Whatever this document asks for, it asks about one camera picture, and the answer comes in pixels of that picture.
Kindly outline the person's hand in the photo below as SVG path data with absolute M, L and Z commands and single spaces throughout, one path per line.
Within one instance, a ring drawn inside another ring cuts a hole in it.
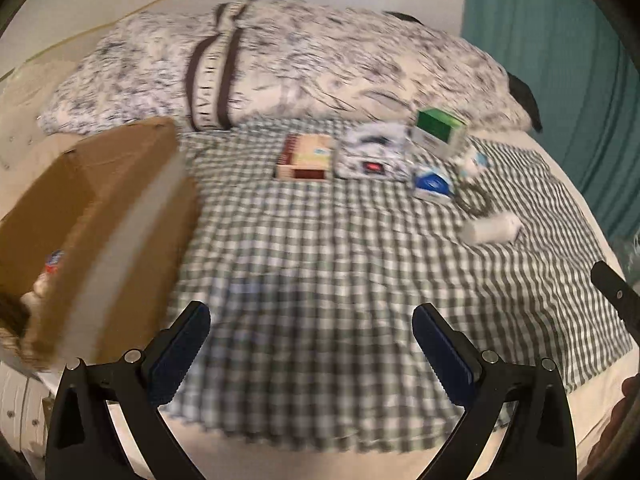
M 623 399 L 611 412 L 600 440 L 592 448 L 584 479 L 631 478 L 639 472 L 639 376 L 622 385 Z

